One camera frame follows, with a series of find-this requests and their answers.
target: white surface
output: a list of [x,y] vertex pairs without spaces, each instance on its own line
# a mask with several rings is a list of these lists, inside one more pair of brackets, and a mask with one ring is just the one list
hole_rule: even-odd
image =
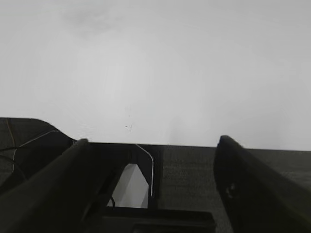
[[309,0],[0,0],[0,116],[96,142],[311,150]]
[[148,183],[136,164],[128,164],[112,194],[117,207],[148,208]]

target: cable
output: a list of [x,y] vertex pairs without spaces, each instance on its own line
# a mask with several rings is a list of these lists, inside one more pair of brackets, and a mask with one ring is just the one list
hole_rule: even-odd
[[28,149],[28,147],[7,147],[7,148],[0,149],[0,152],[4,152],[7,150],[17,150],[17,149]]
[[116,203],[115,203],[115,200],[113,199],[112,196],[110,197],[110,200],[112,202],[112,207],[115,208],[116,207]]
[[151,158],[152,161],[152,171],[151,171],[151,197],[152,197],[152,193],[153,193],[153,189],[154,189],[154,167],[155,167],[155,162],[153,157],[151,156],[151,154],[146,151],[143,147],[141,147],[140,145],[136,144],[136,146],[138,146],[139,148],[141,148],[145,153],[147,153],[149,155],[149,157]]
[[12,130],[11,130],[11,126],[9,124],[9,119],[7,118],[6,119],[6,125],[8,126],[8,130],[10,132],[10,135],[11,135],[11,139],[12,139],[12,142],[13,142],[13,147],[15,147],[15,139],[14,139],[14,136],[13,136],[13,133],[12,133]]
[[28,143],[31,143],[31,142],[33,142],[33,141],[36,141],[37,139],[39,139],[39,138],[41,138],[41,137],[44,137],[45,135],[48,135],[48,134],[50,134],[50,133],[52,133],[52,132],[59,132],[59,130],[51,130],[51,131],[48,131],[47,133],[44,133],[44,134],[42,134],[42,135],[40,135],[40,136],[38,136],[38,137],[35,137],[35,138],[33,138],[33,139],[31,139],[31,140],[29,140],[29,141],[27,141],[27,142],[21,144],[19,147],[17,147],[17,149],[15,149],[15,151],[14,151],[14,153],[13,153],[13,161],[15,160],[15,153],[16,153],[16,151],[17,151],[18,149],[21,149],[22,147],[24,147],[24,146],[27,145]]
[[10,163],[14,164],[14,165],[16,166],[17,170],[20,171],[20,173],[21,173],[23,179],[24,179],[25,181],[27,180],[27,178],[26,178],[26,176],[25,176],[25,173],[23,172],[23,170],[20,168],[20,166],[19,166],[13,159],[10,159],[10,158],[5,157],[5,156],[3,156],[3,155],[0,155],[0,158],[1,158],[1,159],[4,159],[4,160],[6,160],[6,161],[9,161]]

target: black plastic part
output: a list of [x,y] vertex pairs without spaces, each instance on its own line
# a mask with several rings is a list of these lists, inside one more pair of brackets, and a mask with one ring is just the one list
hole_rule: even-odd
[[235,233],[311,232],[311,192],[228,136],[218,144],[214,175]]
[[214,233],[216,229],[212,215],[205,212],[107,207],[100,215],[89,233]]
[[[26,178],[29,179],[70,148],[73,141],[62,132],[55,130],[27,144],[25,149],[17,149],[15,162],[19,164]],[[122,165],[127,165],[128,163],[137,164],[149,185],[148,208],[157,208],[162,177],[161,146],[141,145],[151,154],[154,160],[153,195],[151,196],[152,161],[146,152],[142,151],[137,145],[132,144],[90,143],[90,145],[98,156],[105,156],[116,161],[122,160]],[[121,168],[122,166],[118,170],[113,171],[110,176],[114,176],[115,173],[119,175]],[[0,195],[22,184],[24,181],[25,179],[21,173],[15,170],[0,186]],[[108,182],[111,182],[111,180],[106,180],[106,186],[109,185]]]
[[80,232],[90,204],[115,166],[80,140],[0,197],[0,232]]

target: dark object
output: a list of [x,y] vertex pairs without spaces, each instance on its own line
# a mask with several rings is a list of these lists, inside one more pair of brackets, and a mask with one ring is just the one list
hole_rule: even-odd
[[215,223],[210,213],[105,208],[101,218],[92,222],[90,233],[214,233]]
[[[34,171],[38,168],[25,166],[29,180],[4,189],[0,197],[0,232],[104,229],[113,233],[120,232],[116,231],[118,227],[123,227],[121,232],[132,233],[215,232],[215,223],[208,213],[107,207],[124,167],[133,160],[142,163],[147,158],[139,153],[141,150],[136,153],[124,145],[80,140],[37,173]],[[28,164],[26,158],[21,159],[22,164]],[[108,227],[108,222],[115,224]]]
[[0,160],[1,160],[1,159],[6,160],[6,161],[8,161],[9,163],[15,165],[16,170],[19,171],[19,173],[20,173],[21,177],[23,178],[23,180],[24,180],[24,181],[27,180],[27,178],[26,178],[26,176],[25,176],[23,170],[20,169],[18,163],[16,163],[13,159],[10,159],[10,158],[8,158],[8,157],[6,157],[6,156],[3,156],[3,155],[0,155]]
[[[16,169],[13,174],[0,186],[0,195],[23,183],[25,178],[30,179],[34,174],[60,156],[73,143],[75,141],[62,132],[49,131],[39,136],[38,139],[27,143],[26,146],[17,147],[14,164],[20,169],[15,166]],[[152,155],[154,164],[148,154],[136,145],[91,143],[91,146],[96,150],[96,153],[105,155],[106,158],[116,157],[119,160],[124,160],[126,163],[137,164],[149,184],[148,208],[157,208],[162,172],[161,146],[140,145],[140,147]]]
[[222,136],[214,175],[235,233],[311,232],[311,192]]

